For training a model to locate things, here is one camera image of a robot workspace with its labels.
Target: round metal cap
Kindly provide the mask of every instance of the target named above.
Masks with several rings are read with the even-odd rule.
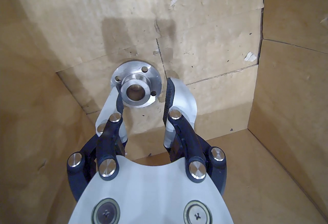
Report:
[[[109,116],[109,120],[111,122],[118,122],[121,119],[121,114],[120,113],[113,113]]]
[[[171,119],[173,120],[178,120],[179,118],[181,118],[181,112],[179,110],[176,110],[176,109],[172,109],[170,111],[170,117]]]
[[[212,148],[211,153],[216,161],[223,161],[225,158],[223,150],[218,147]]]
[[[75,152],[68,158],[67,163],[71,168],[74,168],[79,165],[81,161],[82,155],[79,152]]]
[[[98,125],[97,131],[99,134],[102,134],[104,132],[105,126],[106,126],[106,123],[102,123],[102,124]]]
[[[100,201],[92,211],[93,224],[116,224],[120,218],[120,207],[111,198]]]
[[[102,177],[109,177],[111,176],[116,170],[116,162],[114,159],[109,158],[105,159],[98,168],[99,174]]]
[[[189,172],[197,180],[201,180],[206,176],[206,168],[199,161],[193,161],[189,164]]]
[[[212,224],[212,215],[207,206],[198,200],[192,200],[183,212],[185,224]]]

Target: cardboard wall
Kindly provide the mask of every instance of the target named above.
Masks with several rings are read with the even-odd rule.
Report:
[[[124,61],[145,60],[178,77],[197,99],[209,139],[247,127],[257,73],[263,0],[12,0],[54,71],[95,122]],[[127,157],[164,152],[164,96],[126,108]],[[220,117],[220,129],[217,120]]]
[[[264,4],[248,128],[328,219],[328,3]]]
[[[234,224],[326,223],[304,192],[249,130],[214,138],[208,143],[222,148],[227,157],[223,199]],[[161,165],[170,159],[166,152],[136,162]]]
[[[94,126],[36,47],[29,20],[0,0],[0,222],[67,223],[66,161]]]

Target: metal pipe fitting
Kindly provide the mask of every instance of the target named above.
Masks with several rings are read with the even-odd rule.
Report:
[[[147,62],[128,61],[113,73],[111,87],[118,85],[126,106],[143,108],[155,102],[161,93],[162,80],[159,72]]]

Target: metal flange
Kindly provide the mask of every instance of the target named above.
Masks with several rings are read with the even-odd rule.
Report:
[[[126,106],[144,108],[161,93],[162,80],[157,69],[144,61],[128,61],[113,73],[111,87],[119,85]]]

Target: torn paper patch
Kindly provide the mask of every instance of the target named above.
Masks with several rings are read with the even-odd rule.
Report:
[[[252,52],[248,52],[247,56],[244,58],[245,61],[250,62],[253,62],[255,59],[257,59],[257,57]]]
[[[174,4],[175,4],[177,1],[178,1],[178,0],[171,0],[170,7],[174,6]]]

